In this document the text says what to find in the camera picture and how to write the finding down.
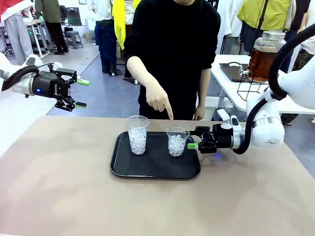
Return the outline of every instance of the glass jar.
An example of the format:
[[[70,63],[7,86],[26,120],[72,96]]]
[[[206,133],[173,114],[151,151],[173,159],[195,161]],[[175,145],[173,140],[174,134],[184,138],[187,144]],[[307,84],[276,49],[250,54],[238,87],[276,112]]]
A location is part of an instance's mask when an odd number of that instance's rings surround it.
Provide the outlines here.
[[[286,44],[285,33],[278,30],[264,31],[255,42],[249,63],[249,79],[255,82],[267,82],[269,69],[277,52]]]

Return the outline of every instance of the short plastic cup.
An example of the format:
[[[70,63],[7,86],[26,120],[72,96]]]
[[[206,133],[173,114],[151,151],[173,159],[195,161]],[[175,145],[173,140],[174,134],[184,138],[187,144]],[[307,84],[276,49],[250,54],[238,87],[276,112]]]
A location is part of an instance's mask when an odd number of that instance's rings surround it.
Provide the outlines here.
[[[142,155],[146,150],[149,120],[143,116],[132,116],[126,121],[130,139],[131,152]]]
[[[190,136],[189,130],[181,126],[174,126],[169,127],[166,133],[168,136],[168,153],[174,157],[181,156]]]

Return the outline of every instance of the gray floor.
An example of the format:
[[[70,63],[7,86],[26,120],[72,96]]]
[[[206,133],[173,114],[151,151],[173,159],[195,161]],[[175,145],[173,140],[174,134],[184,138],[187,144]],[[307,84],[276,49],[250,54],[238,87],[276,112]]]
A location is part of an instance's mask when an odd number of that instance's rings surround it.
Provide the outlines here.
[[[53,108],[48,115],[127,118],[138,114],[137,98],[139,86],[134,86],[121,77],[109,77],[100,70],[98,56],[82,74],[91,81],[89,87],[73,86],[72,97],[88,104],[86,109],[75,109],[72,113]],[[208,96],[219,96],[221,87],[211,79]],[[300,115],[292,127],[285,127],[285,143],[291,148],[309,173],[315,178],[315,124],[313,116]]]

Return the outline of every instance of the hand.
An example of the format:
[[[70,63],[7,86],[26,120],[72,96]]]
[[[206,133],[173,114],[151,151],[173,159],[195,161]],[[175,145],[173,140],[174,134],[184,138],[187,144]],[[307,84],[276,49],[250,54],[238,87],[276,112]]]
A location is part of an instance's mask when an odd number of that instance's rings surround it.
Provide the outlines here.
[[[205,117],[205,108],[197,107],[195,110],[195,117],[193,120],[202,120]]]
[[[156,111],[163,112],[166,109],[169,119],[173,120],[173,111],[162,86],[157,81],[153,81],[146,86],[146,90],[147,103]]]

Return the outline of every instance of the tray rim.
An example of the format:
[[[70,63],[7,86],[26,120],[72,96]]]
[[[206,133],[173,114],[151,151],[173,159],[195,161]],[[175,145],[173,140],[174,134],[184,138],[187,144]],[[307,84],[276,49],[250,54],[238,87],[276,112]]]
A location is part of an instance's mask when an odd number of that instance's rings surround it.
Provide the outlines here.
[[[189,180],[189,179],[194,179],[196,178],[200,172],[201,172],[201,165],[200,165],[200,161],[199,161],[199,158],[198,158],[198,153],[196,150],[192,150],[194,153],[193,155],[196,156],[196,159],[198,160],[198,163],[197,163],[197,171],[196,171],[196,174],[194,174],[194,176],[192,177],[187,177],[187,178],[172,178],[172,177],[154,177],[154,176],[131,176],[131,175],[121,175],[121,174],[118,174],[115,172],[115,170],[113,169],[113,166],[115,166],[115,162],[116,162],[116,157],[114,158],[114,154],[117,152],[118,148],[119,148],[119,145],[120,145],[120,142],[118,143],[118,140],[123,138],[125,136],[125,134],[127,134],[128,131],[124,131],[122,133],[120,133],[117,138],[116,138],[116,141],[115,141],[115,146],[114,146],[114,149],[113,149],[113,154],[112,154],[112,158],[110,160],[110,163],[109,163],[109,168],[110,168],[110,171],[112,174],[114,174],[115,176],[119,177],[119,178],[123,178],[123,179],[156,179],[156,180]],[[166,134],[166,132],[155,132],[155,131],[148,131],[148,133],[159,133],[159,134]],[[194,142],[192,136],[189,136],[188,137],[188,140],[191,141],[192,140],[192,143]]]

